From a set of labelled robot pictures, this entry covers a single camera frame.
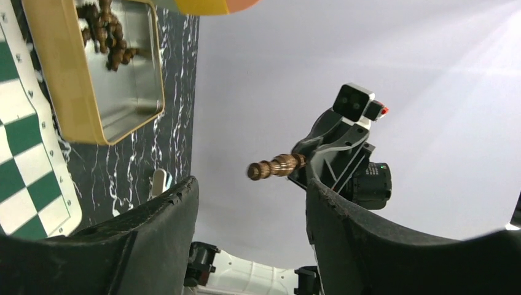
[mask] yellow object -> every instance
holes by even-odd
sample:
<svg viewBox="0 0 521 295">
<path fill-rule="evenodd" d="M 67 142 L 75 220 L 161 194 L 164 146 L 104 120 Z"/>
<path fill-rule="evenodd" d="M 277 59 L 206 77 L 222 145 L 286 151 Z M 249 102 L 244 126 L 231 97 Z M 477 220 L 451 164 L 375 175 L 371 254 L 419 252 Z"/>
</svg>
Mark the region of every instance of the yellow object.
<svg viewBox="0 0 521 295">
<path fill-rule="evenodd" d="M 226 0 L 175 0 L 179 12 L 191 15 L 229 14 Z"/>
<path fill-rule="evenodd" d="M 152 19 L 156 19 L 154 5 L 149 0 L 128 1 L 149 5 L 152 8 L 149 9 L 153 14 Z M 98 103 L 107 104 L 107 102 L 96 100 L 93 83 L 95 77 L 91 75 L 88 67 L 74 0 L 22 0 L 22 3 L 34 46 L 44 71 L 57 121 L 60 125 L 61 135 L 65 140 L 113 145 L 131 132 L 154 120 L 163 111 L 165 97 L 162 91 L 163 82 L 160 78 L 157 82 L 160 84 L 157 88 L 160 87 L 161 89 L 157 96 L 158 109 L 157 111 L 155 109 L 150 111 L 151 116 L 141 116 L 138 118 L 139 120 L 134 117 L 130 118 L 134 120 L 131 123 L 126 120 L 129 119 L 126 117 L 123 118 L 126 121 L 121 123 L 120 117 L 112 120 L 111 126 L 108 126 L 106 122 L 102 123 Z M 154 27 L 151 31 L 155 32 L 152 55 L 159 56 L 157 22 L 151 23 Z M 159 71 L 159 77 L 161 77 L 160 66 L 156 65 L 155 71 Z M 123 96 L 114 99 L 116 101 L 128 100 Z M 112 105 L 103 107 L 106 109 L 116 108 Z"/>
</svg>

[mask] marble countertop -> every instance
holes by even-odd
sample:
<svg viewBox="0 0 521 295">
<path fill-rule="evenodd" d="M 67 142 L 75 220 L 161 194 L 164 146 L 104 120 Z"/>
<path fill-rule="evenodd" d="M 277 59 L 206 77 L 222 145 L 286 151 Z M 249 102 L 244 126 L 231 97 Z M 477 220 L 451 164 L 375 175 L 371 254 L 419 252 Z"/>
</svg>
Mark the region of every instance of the marble countertop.
<svg viewBox="0 0 521 295">
<path fill-rule="evenodd" d="M 20 0 L 12 0 L 22 35 L 31 36 Z M 190 175 L 198 17 L 157 9 L 165 112 L 115 146 L 60 142 L 82 208 L 77 230 L 106 221 L 150 198 L 157 168 L 173 183 Z M 36 73 L 41 69 L 33 52 Z M 44 82 L 44 94 L 48 96 Z"/>
</svg>

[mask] green and white checkered board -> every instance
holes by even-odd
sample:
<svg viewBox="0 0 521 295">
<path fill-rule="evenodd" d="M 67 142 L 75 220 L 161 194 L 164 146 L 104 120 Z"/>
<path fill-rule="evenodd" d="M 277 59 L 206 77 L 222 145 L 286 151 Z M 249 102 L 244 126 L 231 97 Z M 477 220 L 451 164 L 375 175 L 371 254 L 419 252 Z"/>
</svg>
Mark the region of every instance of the green and white checkered board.
<svg viewBox="0 0 521 295">
<path fill-rule="evenodd" d="M 0 234 L 68 235 L 81 208 L 9 0 L 0 28 Z"/>
</svg>

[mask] wall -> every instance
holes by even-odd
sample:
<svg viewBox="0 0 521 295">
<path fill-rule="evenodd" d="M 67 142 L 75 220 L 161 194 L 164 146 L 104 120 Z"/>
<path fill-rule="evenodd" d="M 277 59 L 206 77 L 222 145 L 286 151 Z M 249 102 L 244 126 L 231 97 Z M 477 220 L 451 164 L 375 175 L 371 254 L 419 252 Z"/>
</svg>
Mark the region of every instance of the wall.
<svg viewBox="0 0 521 295">
<path fill-rule="evenodd" d="M 521 4 L 505 0 L 263 0 L 201 19 L 192 173 L 195 238 L 279 267 L 312 264 L 304 191 L 252 182 L 340 86 L 376 93 L 374 162 L 393 196 L 378 214 L 469 238 L 506 224 L 521 187 Z"/>
</svg>

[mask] gold tray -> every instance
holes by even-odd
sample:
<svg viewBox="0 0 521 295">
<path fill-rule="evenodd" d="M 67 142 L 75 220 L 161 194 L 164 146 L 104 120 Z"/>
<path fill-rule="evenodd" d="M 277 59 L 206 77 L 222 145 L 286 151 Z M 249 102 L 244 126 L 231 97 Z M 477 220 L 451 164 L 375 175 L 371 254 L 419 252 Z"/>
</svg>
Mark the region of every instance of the gold tray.
<svg viewBox="0 0 521 295">
<path fill-rule="evenodd" d="M 76 7 L 85 3 L 94 2 L 22 0 L 62 137 L 113 145 L 164 110 L 157 16 L 149 0 L 112 2 L 129 47 L 149 54 L 111 72 L 93 41 L 84 46 Z"/>
</svg>

